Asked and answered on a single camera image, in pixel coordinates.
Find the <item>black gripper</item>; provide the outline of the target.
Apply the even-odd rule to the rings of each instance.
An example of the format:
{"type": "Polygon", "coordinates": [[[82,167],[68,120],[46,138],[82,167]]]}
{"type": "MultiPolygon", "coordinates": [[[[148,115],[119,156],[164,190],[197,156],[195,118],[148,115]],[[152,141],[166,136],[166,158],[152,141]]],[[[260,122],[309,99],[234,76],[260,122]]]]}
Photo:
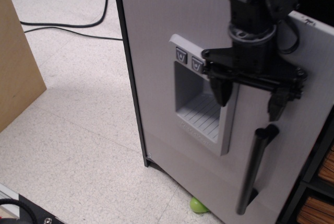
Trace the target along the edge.
{"type": "Polygon", "coordinates": [[[280,49],[273,38],[260,44],[234,42],[230,48],[203,50],[204,73],[217,103],[226,106],[234,83],[270,91],[269,121],[278,121],[289,99],[301,98],[307,79],[304,70],[282,58],[297,50],[299,43],[296,39],[291,47],[280,49]]]}

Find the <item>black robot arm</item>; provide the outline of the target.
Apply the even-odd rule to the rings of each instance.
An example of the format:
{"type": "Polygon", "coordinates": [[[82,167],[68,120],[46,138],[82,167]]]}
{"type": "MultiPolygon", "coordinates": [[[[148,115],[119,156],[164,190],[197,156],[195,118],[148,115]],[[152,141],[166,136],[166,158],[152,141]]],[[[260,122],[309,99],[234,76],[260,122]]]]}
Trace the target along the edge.
{"type": "Polygon", "coordinates": [[[217,103],[227,105],[234,84],[269,91],[269,119],[279,120],[288,102],[300,99],[307,73],[286,61],[299,41],[281,49],[277,43],[278,24],[285,22],[295,34],[299,30],[289,13],[299,7],[299,0],[229,0],[231,20],[228,34],[230,48],[205,49],[204,73],[217,103]]]}

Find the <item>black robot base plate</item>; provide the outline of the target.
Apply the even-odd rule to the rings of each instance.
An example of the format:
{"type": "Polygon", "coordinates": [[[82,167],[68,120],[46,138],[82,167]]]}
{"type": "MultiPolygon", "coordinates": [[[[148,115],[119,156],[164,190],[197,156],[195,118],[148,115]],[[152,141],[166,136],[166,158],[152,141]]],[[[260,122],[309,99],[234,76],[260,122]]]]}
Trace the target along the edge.
{"type": "MultiPolygon", "coordinates": [[[[64,224],[66,222],[63,222],[62,220],[60,220],[58,217],[54,216],[53,214],[51,214],[50,212],[46,211],[45,209],[41,208],[40,206],[36,205],[34,202],[28,200],[27,198],[25,198],[24,196],[19,194],[19,201],[23,202],[24,204],[26,204],[35,214],[36,218],[37,218],[37,223],[51,223],[51,224],[64,224]]],[[[24,220],[24,221],[28,221],[30,223],[31,222],[31,218],[28,215],[28,213],[23,209],[23,208],[19,208],[19,217],[20,219],[24,220]]]]}

